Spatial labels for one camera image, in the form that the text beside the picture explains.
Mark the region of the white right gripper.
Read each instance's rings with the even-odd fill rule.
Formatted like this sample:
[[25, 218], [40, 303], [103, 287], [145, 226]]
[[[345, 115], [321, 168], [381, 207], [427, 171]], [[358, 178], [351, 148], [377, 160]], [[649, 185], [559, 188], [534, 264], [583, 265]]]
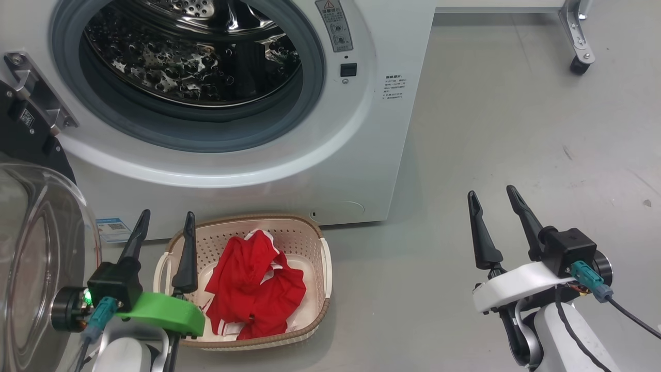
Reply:
[[[506, 187], [514, 213], [520, 218], [531, 261], [541, 261], [543, 228], [536, 215], [512, 184]], [[577, 292], [567, 278], [558, 278], [543, 263], [529, 263], [505, 272], [502, 253], [496, 249], [482, 218], [477, 193], [467, 194], [473, 253], [477, 269], [489, 270], [489, 278], [473, 289], [479, 313], [500, 318], [506, 342], [518, 365], [576, 365]]]

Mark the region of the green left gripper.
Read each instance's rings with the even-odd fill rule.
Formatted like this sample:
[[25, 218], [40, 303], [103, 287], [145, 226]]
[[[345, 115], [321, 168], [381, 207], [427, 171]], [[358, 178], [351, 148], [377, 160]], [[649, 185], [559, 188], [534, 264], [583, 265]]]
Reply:
[[[151, 210], [143, 210], [123, 248], [118, 264], [139, 262], [150, 219]], [[131, 311], [116, 314], [122, 320], [135, 320], [166, 332], [170, 346], [164, 350], [167, 357], [163, 371], [175, 370], [181, 339], [201, 337], [205, 329], [206, 318], [203, 311], [184, 298], [184, 295], [194, 293], [198, 289], [196, 218], [191, 211], [186, 215], [183, 238], [179, 267], [171, 282], [174, 297], [158, 292], [144, 292]]]

